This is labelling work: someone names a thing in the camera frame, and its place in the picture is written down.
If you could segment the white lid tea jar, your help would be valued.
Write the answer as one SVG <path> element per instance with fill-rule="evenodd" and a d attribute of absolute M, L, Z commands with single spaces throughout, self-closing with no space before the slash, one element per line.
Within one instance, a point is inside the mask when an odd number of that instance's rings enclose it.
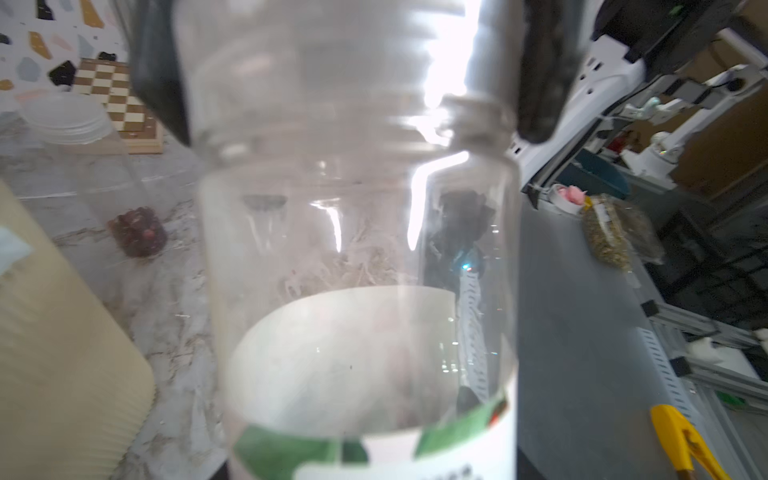
<path fill-rule="evenodd" d="M 518 1 L 178 1 L 233 479 L 516 475 Z"/>

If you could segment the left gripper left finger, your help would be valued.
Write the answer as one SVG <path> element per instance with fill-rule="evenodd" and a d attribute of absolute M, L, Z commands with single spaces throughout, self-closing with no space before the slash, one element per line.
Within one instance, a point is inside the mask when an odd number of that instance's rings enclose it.
<path fill-rule="evenodd" d="M 128 50 L 131 87 L 182 145 L 190 131 L 172 28 L 172 0 L 115 0 L 113 10 Z"/>

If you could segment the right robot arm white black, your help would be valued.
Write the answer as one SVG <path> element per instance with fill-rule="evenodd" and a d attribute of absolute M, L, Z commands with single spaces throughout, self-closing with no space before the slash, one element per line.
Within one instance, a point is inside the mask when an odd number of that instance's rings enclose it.
<path fill-rule="evenodd" d="M 522 196 L 602 117 L 674 72 L 732 1 L 419 1 L 415 125 L 438 148 L 411 178 L 409 248 L 423 257 L 409 389 L 459 410 L 514 395 Z"/>

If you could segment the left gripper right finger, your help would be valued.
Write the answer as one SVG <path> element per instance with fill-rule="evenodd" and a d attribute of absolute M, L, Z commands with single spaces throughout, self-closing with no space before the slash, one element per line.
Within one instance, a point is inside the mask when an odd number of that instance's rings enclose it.
<path fill-rule="evenodd" d="M 553 136 L 589 49 L 594 3 L 527 1 L 525 14 L 517 133 L 531 144 L 541 144 Z"/>

